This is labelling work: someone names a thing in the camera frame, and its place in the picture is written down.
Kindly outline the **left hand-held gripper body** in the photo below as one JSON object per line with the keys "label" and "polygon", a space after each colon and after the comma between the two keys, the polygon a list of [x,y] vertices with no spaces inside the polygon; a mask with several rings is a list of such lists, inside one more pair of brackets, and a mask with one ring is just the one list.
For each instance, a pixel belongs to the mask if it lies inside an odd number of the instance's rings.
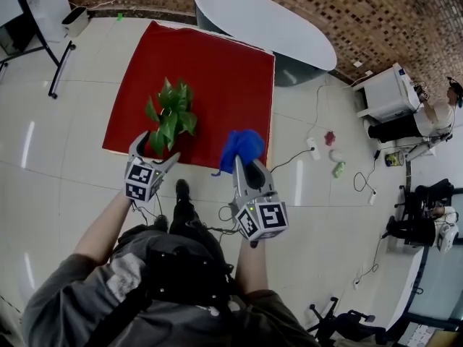
{"label": "left hand-held gripper body", "polygon": [[125,196],[133,201],[149,202],[159,190],[166,174],[164,162],[144,161],[129,154],[124,175]]}

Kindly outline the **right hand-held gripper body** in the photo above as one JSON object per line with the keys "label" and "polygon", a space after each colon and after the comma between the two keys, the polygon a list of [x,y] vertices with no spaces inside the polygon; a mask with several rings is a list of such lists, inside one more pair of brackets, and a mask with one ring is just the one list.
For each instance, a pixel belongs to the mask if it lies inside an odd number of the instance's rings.
{"label": "right hand-held gripper body", "polygon": [[229,204],[231,217],[239,232],[248,241],[260,241],[278,236],[289,227],[286,204],[276,191],[238,203]]}

